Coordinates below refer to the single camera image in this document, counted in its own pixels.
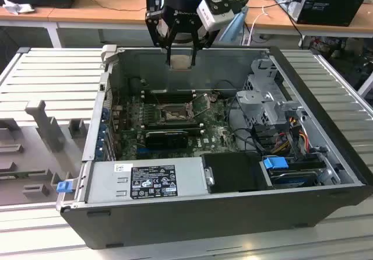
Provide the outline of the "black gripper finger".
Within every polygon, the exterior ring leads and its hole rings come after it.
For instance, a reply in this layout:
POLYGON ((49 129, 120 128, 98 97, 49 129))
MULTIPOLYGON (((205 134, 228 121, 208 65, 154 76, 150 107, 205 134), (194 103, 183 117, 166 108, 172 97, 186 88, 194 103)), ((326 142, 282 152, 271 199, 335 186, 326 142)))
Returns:
POLYGON ((199 50, 203 48, 210 48, 215 41, 217 35, 219 34, 219 30, 215 31, 207 31, 206 34, 199 38, 198 30, 196 28, 196 23, 194 21, 190 21, 190 28, 191 28, 191 36, 192 36, 192 58, 191 58, 191 67, 195 66, 196 64, 196 55, 199 50))
POLYGON ((167 51, 166 64, 170 66, 171 46, 178 34, 180 20, 164 10, 158 10, 155 12, 148 12, 145 17, 145 22, 154 46, 167 51), (159 32, 158 26, 161 22, 164 22, 167 26, 165 35, 159 32))

